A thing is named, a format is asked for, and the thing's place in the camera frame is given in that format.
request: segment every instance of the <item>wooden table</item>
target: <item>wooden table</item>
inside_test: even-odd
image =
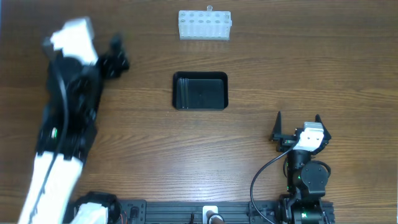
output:
[[[180,41],[178,11],[231,11],[231,41]],[[279,155],[267,139],[279,110],[292,134],[319,113],[333,136],[317,156],[332,175],[338,223],[395,223],[398,2],[5,0],[0,38],[0,221],[27,194],[45,91],[40,42],[90,16],[104,52],[121,31],[131,69],[107,82],[95,145],[73,198],[89,190],[148,201],[248,201]],[[176,71],[223,71],[224,111],[177,111]],[[255,198],[285,193],[282,161]]]

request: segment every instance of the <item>white 3d printed bracket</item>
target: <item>white 3d printed bracket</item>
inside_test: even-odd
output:
[[[180,11],[178,29],[180,40],[229,40],[232,20],[229,11]]]

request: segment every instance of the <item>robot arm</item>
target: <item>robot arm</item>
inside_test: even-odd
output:
[[[100,57],[93,47],[93,37],[90,20],[81,18],[66,22],[62,30],[44,41],[50,58],[50,101],[44,109],[34,173],[20,224],[62,223],[97,133],[95,120],[103,80],[120,77],[129,69],[119,36],[111,41],[111,50]],[[108,221],[107,208],[100,204],[85,204],[81,209],[74,223],[83,223],[89,210],[95,217],[85,223]]]

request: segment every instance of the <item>wood grain surface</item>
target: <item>wood grain surface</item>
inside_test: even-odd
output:
[[[179,10],[231,11],[231,40],[180,41]],[[42,38],[90,16],[97,51],[124,36],[131,69],[107,82],[95,145],[73,198],[89,190],[148,201],[248,201],[279,110],[292,134],[319,113],[333,136],[317,156],[332,175],[337,223],[395,223],[398,170],[397,1],[3,0],[0,38],[0,221],[29,189],[48,61]],[[176,71],[223,71],[224,111],[176,111]],[[282,161],[255,198],[285,193]]]

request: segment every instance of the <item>wooden tabletop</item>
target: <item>wooden tabletop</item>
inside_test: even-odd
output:
[[[231,40],[180,41],[179,10],[231,11]],[[5,0],[0,37],[0,222],[15,222],[29,189],[48,60],[45,36],[90,16],[99,53],[124,36],[131,69],[107,82],[98,129],[73,198],[90,190],[148,201],[249,201],[257,170],[279,153],[277,112],[292,134],[321,115],[333,139],[325,200],[337,223],[395,223],[398,2]],[[228,74],[223,111],[172,107],[176,71]],[[286,190],[278,161],[256,200]]]

